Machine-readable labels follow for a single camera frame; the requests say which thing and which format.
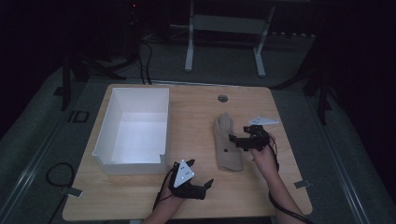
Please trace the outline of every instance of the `white bin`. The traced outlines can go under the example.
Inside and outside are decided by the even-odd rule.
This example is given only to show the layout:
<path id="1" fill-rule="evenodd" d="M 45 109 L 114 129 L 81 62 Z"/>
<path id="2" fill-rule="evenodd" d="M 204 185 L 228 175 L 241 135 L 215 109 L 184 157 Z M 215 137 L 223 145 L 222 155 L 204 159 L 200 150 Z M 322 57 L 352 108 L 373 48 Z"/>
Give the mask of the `white bin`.
<path id="1" fill-rule="evenodd" d="M 114 88 L 92 155 L 109 175 L 167 172 L 169 89 Z"/>

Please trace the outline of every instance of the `white metal frame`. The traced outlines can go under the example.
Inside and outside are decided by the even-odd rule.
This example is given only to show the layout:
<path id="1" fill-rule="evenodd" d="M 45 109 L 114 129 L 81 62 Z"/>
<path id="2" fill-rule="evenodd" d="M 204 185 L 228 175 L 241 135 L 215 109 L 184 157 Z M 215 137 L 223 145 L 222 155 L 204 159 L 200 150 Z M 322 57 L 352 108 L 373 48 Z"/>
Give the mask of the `white metal frame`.
<path id="1" fill-rule="evenodd" d="M 266 20 L 207 16 L 194 14 L 194 0 L 191 0 L 189 45 L 187 47 L 185 71 L 192 71 L 192 61 L 194 55 L 194 30 L 209 30 L 260 35 L 260 42 L 257 47 L 253 48 L 253 53 L 258 75 L 259 77 L 265 77 L 265 70 L 262 62 L 262 47 L 264 45 L 265 37 L 267 37 L 274 11 L 275 7 L 271 7 Z"/>

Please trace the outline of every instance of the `dark background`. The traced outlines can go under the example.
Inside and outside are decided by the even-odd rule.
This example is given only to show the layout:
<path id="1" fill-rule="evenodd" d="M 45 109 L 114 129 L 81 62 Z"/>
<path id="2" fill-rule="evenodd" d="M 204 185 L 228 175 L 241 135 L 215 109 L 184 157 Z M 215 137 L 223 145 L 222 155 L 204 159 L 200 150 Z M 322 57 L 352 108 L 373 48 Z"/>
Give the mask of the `dark background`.
<path id="1" fill-rule="evenodd" d="M 206 4 L 197 9 L 209 14 L 232 11 L 236 16 L 262 16 L 260 8 L 258 12 L 241 8 L 235 12 L 238 7 L 225 1 L 203 2 Z M 395 201 L 396 6 L 385 0 L 321 3 L 278 4 L 271 32 L 317 35 L 315 51 L 310 54 L 319 55 L 321 61 L 307 60 L 312 61 L 311 66 L 319 63 L 331 68 L 330 83 L 337 100 Z M 102 60 L 125 56 L 118 41 L 123 36 L 112 34 L 126 23 L 142 21 L 166 39 L 169 24 L 188 24 L 189 17 L 189 1 L 184 0 L 7 0 L 0 4 L 0 137 L 70 50 Z M 128 46 L 127 51 L 136 50 L 133 43 Z"/>

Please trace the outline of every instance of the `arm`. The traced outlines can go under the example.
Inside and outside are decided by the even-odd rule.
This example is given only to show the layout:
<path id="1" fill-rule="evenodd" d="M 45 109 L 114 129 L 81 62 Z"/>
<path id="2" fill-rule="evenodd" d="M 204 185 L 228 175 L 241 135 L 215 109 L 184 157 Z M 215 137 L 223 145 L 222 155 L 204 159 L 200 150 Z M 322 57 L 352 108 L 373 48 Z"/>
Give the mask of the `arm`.
<path id="1" fill-rule="evenodd" d="M 283 180 L 280 178 L 279 173 L 276 169 L 276 162 L 274 160 L 273 152 L 268 146 L 262 151 L 257 149 L 251 149 L 251 154 L 253 155 L 254 162 L 257 168 L 262 173 L 262 176 L 267 181 L 268 189 L 271 192 L 274 200 L 282 207 L 294 212 L 300 216 L 304 216 L 303 212 L 300 210 L 296 202 L 291 197 L 288 189 L 286 188 Z M 276 217 L 279 224 L 283 223 L 303 223 L 295 217 L 291 217 L 278 209 L 276 209 Z"/>
<path id="2" fill-rule="evenodd" d="M 173 217 L 177 209 L 186 201 L 172 195 L 171 190 L 168 188 L 169 178 L 166 180 L 165 188 L 161 194 L 161 199 L 158 202 L 152 213 L 143 220 L 142 224 L 164 224 Z"/>

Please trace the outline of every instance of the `white tag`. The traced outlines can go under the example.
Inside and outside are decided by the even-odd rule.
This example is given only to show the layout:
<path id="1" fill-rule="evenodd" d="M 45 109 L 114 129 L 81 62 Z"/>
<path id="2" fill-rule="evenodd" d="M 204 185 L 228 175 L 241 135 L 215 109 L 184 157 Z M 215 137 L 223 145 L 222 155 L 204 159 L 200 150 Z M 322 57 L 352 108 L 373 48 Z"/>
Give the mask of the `white tag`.
<path id="1" fill-rule="evenodd" d="M 189 179 L 193 178 L 194 175 L 195 173 L 192 171 L 190 166 L 182 160 L 178 166 L 174 187 L 177 188 Z"/>
<path id="2" fill-rule="evenodd" d="M 250 125 L 277 124 L 277 123 L 279 123 L 279 119 L 267 119 L 260 116 L 248 122 L 248 124 Z"/>

